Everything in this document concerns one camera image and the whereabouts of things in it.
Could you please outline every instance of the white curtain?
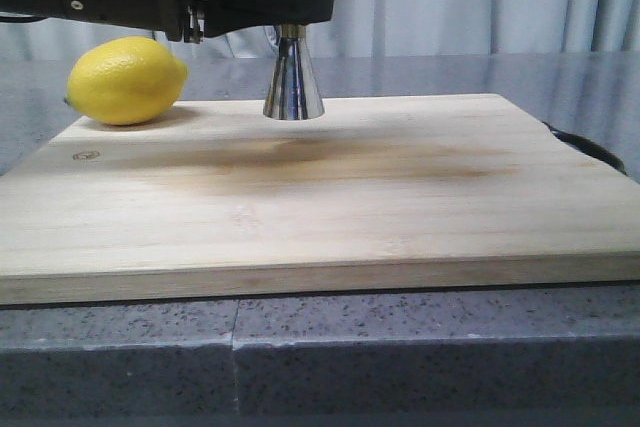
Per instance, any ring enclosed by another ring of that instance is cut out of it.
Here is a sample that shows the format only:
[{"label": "white curtain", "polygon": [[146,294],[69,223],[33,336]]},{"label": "white curtain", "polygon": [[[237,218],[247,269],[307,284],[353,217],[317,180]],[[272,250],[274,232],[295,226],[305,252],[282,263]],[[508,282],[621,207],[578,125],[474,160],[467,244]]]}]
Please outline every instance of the white curtain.
[{"label": "white curtain", "polygon": [[[132,34],[153,35],[61,20],[0,24],[0,59],[75,58]],[[274,55],[263,27],[170,45],[181,57]],[[640,50],[640,0],[336,0],[332,21],[309,28],[309,45],[316,57]]]}]

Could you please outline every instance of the chrome cone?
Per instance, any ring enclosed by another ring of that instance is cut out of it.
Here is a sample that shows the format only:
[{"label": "chrome cone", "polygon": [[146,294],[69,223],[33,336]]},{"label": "chrome cone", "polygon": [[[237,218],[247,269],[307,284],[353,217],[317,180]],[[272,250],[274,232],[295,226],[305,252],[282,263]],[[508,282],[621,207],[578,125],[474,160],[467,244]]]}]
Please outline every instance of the chrome cone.
[{"label": "chrome cone", "polygon": [[277,120],[306,120],[324,114],[302,25],[282,25],[278,60],[264,115]]}]

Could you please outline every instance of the gray speckled countertop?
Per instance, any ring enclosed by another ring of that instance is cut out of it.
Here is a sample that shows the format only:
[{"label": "gray speckled countertop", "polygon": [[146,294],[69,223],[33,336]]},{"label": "gray speckled countertop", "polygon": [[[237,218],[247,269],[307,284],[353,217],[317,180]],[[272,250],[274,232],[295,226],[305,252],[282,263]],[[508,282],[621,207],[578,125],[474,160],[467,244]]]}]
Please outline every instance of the gray speckled countertop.
[{"label": "gray speckled countertop", "polygon": [[[71,65],[0,64],[0,172],[76,118],[61,101]],[[640,53],[314,65],[325,97],[501,94],[603,144],[640,180]],[[272,61],[190,67],[185,100],[258,99]],[[0,309],[1,425],[208,414],[637,413],[638,385],[635,283]]]}]

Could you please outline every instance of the yellow lemon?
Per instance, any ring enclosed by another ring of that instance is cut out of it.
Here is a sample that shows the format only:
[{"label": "yellow lemon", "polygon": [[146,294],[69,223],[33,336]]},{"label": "yellow lemon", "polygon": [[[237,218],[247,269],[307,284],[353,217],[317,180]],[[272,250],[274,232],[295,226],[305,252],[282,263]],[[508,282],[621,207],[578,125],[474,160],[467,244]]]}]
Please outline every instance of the yellow lemon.
[{"label": "yellow lemon", "polygon": [[105,124],[138,124],[169,109],[187,75],[184,62],[162,44],[146,37],[124,37],[78,59],[69,74],[65,100]]}]

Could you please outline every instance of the wood grain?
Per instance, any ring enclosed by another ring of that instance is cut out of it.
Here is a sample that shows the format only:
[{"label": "wood grain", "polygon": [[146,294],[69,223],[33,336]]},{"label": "wood grain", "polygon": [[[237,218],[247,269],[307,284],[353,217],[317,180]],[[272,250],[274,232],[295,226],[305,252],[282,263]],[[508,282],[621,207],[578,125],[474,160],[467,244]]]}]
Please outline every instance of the wood grain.
[{"label": "wood grain", "polygon": [[640,186],[490,94],[80,119],[0,178],[0,303],[640,279]]}]

